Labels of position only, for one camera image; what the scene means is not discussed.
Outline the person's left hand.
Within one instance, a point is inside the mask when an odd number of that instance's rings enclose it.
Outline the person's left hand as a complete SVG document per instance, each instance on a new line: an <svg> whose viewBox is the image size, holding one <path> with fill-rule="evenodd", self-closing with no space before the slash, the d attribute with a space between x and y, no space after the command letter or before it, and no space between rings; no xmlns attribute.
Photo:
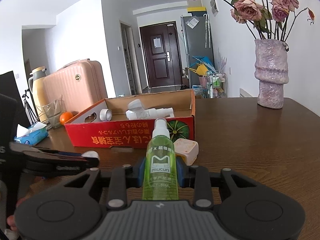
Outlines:
<svg viewBox="0 0 320 240"><path fill-rule="evenodd" d="M8 238L8 240L18 239L18 237L20 237L20 233L17 229L14 215L11 215L7 218L7 224L9 226L9 229L5 230L4 232L5 236Z"/></svg>

